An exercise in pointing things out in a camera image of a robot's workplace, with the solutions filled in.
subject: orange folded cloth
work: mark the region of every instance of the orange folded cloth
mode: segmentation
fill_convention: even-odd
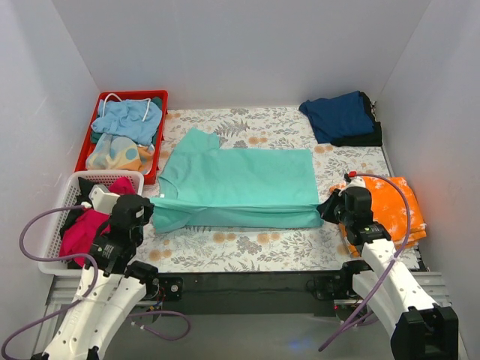
[[[373,219],[387,229],[391,235],[391,240],[395,243],[395,247],[399,248],[407,231],[407,210],[405,209],[404,201],[400,194],[389,183],[379,178],[364,176],[363,179],[365,180],[367,189],[372,194]],[[417,245],[419,239],[427,236],[422,213],[420,212],[415,194],[407,184],[407,180],[405,180],[405,178],[390,178],[390,180],[403,191],[410,207],[411,229],[406,246],[411,248]],[[338,184],[332,186],[330,191],[342,189],[345,188],[345,186],[345,184]],[[345,227],[340,225],[340,229],[343,237],[347,240]],[[360,256],[353,245],[348,243],[348,247],[354,257]]]

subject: white drawstring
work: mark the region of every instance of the white drawstring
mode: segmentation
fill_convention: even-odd
[[[102,118],[105,116],[105,104],[107,104],[107,100],[110,96],[115,96],[119,101],[122,101],[122,99],[115,93],[113,92],[110,92],[106,97],[105,97],[105,100],[103,100],[103,110],[102,110]],[[152,101],[151,98],[146,98],[146,99],[141,99],[141,100],[133,100],[133,101],[145,101],[145,100],[148,100],[148,103],[147,103],[147,111],[145,111],[145,115],[143,116],[143,119],[142,119],[142,122],[145,121],[145,119],[147,119],[147,115],[149,114],[149,109],[150,109],[150,102]]]

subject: dark green cloth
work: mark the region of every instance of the dark green cloth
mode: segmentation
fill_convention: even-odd
[[[151,102],[153,104],[157,105],[158,109],[162,110],[162,106],[164,105],[164,102],[162,101],[162,99],[160,99],[159,97],[154,97],[153,99],[151,99]],[[153,139],[151,141],[151,143],[153,145],[155,145],[157,143],[157,135],[158,135],[158,129],[157,129],[157,131],[155,131],[155,135],[153,136]],[[92,130],[91,134],[90,134],[90,142],[92,144],[98,143],[98,140],[100,139],[101,136],[102,136],[102,133],[95,133]]]

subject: gray floor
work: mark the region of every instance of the gray floor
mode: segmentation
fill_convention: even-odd
[[[309,314],[209,315],[191,319],[191,333],[174,342],[126,322],[113,338],[105,360],[393,360],[389,338],[379,322],[348,331],[319,353],[318,346],[337,326]],[[174,335],[185,328],[182,321],[160,318],[153,327]]]

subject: plastic basket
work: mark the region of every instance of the plastic basket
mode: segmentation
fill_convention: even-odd
[[[75,172],[68,178],[64,192],[60,197],[56,207],[73,206],[77,201],[76,196],[80,195],[78,186],[78,178],[90,180],[104,184],[107,187],[113,184],[118,178],[126,177],[135,189],[136,193],[141,195],[143,190],[143,175],[137,171],[128,170],[89,170]],[[60,237],[60,229],[67,219],[68,211],[56,212],[52,215],[46,232],[46,238],[41,256],[57,257],[59,255],[62,238]],[[66,262],[39,262],[38,267],[45,274],[53,274],[58,276],[80,276],[81,270],[68,269]]]
[[[160,126],[158,127],[158,135],[157,135],[157,143],[154,144],[155,146],[155,153],[153,154],[153,165],[151,170],[148,174],[145,174],[145,184],[153,185],[157,181],[157,170],[158,170],[158,158],[160,156],[160,148],[162,145],[162,139],[164,137],[164,126],[165,126],[165,115],[167,114],[167,102],[168,102],[168,92],[165,90],[148,90],[148,91],[108,91],[102,92],[98,95],[97,103],[95,108],[93,109],[93,114],[91,115],[90,125],[92,122],[95,121],[97,118],[97,109],[100,100],[104,100],[108,94],[113,92],[117,94],[122,100],[141,100],[145,98],[155,98],[159,97],[162,99],[162,119],[160,120]],[[117,101],[115,97],[110,97],[109,101]],[[80,150],[80,154],[78,157],[78,161],[76,162],[75,171],[83,171],[86,170],[85,162],[89,155],[94,151],[95,144],[92,144],[90,141],[90,135],[92,134],[92,128],[88,126],[87,134],[85,135],[85,139],[83,140],[82,149]]]

